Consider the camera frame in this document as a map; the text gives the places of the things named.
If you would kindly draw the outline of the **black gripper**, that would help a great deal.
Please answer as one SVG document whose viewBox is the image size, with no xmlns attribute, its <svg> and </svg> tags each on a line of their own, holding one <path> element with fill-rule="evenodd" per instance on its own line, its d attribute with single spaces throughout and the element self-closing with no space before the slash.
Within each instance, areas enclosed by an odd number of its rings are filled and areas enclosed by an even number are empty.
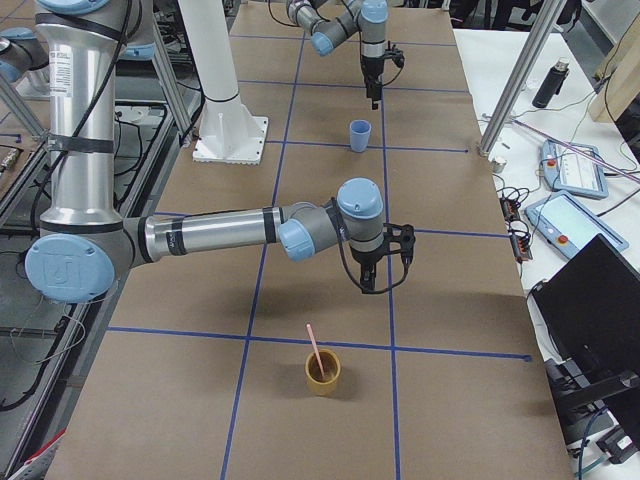
<svg viewBox="0 0 640 480">
<path fill-rule="evenodd" d="M 410 224 L 384 224 L 381 244 L 373 250 L 364 251 L 362 248 L 351 246 L 354 260 L 360 265 L 360 290 L 363 294 L 375 294 L 377 264 L 383 257 L 399 255 L 403 267 L 402 280 L 408 276 L 413 261 L 415 246 L 415 231 Z"/>
<path fill-rule="evenodd" d="M 387 60 L 391 60 L 399 69 L 404 67 L 404 52 L 391 43 L 362 43 L 360 47 L 360 65 L 366 88 L 366 96 L 371 98 L 371 109 L 379 109 L 382 97 L 382 75 Z"/>
</svg>

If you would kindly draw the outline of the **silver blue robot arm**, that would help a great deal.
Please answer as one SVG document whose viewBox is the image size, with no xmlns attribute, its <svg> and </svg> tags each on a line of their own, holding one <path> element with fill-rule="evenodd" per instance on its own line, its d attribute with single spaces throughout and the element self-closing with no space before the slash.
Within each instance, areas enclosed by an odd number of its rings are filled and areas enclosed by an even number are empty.
<svg viewBox="0 0 640 480">
<path fill-rule="evenodd" d="M 386 1 L 345 1 L 345 12 L 325 19 L 325 1 L 286 1 L 292 26 L 310 35 L 326 56 L 360 34 L 360 63 L 372 109 L 382 95 L 384 64 L 404 65 L 403 52 L 386 42 Z M 411 225 L 383 221 L 376 183 L 346 181 L 337 199 L 316 206 L 224 211 L 200 215 L 123 218 L 114 207 L 115 66 L 135 52 L 153 56 L 152 1 L 35 1 L 37 29 L 49 47 L 51 206 L 41 214 L 40 237 L 25 271 L 44 296 L 84 303 L 106 293 L 122 274 L 165 256 L 281 243 L 300 261 L 338 245 L 343 268 L 364 294 L 402 284 L 413 260 Z M 204 100 L 194 159 L 258 164 L 268 128 L 243 104 L 221 1 L 179 1 Z M 356 280 L 342 243 L 360 265 Z M 375 288 L 378 262 L 399 255 L 403 275 Z"/>
<path fill-rule="evenodd" d="M 292 24 L 310 35 L 316 52 L 325 57 L 353 35 L 359 35 L 360 68 L 371 100 L 377 110 L 382 99 L 385 64 L 391 61 L 404 68 L 404 52 L 387 40 L 389 9 L 386 1 L 345 1 L 344 12 L 332 19 L 321 16 L 318 9 L 324 1 L 286 1 L 287 16 Z"/>
</svg>

